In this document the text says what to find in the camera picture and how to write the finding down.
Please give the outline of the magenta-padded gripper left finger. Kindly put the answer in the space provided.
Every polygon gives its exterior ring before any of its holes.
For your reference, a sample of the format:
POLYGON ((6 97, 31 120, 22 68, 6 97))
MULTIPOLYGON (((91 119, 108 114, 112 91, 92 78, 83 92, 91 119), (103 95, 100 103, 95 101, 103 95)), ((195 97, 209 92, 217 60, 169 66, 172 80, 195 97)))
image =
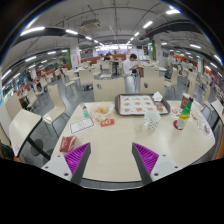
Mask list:
POLYGON ((65 155, 60 154, 51 159, 42 169, 79 185, 90 154, 91 144, 86 143, 65 155))

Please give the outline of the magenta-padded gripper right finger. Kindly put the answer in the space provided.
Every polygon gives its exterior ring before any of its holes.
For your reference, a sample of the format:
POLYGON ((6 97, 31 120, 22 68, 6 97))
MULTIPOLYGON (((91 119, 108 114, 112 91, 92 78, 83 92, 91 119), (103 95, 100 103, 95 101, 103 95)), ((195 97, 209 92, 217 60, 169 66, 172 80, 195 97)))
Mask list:
POLYGON ((181 170, 181 166, 168 155, 159 155, 137 143, 132 143, 132 154, 144 185, 181 170))

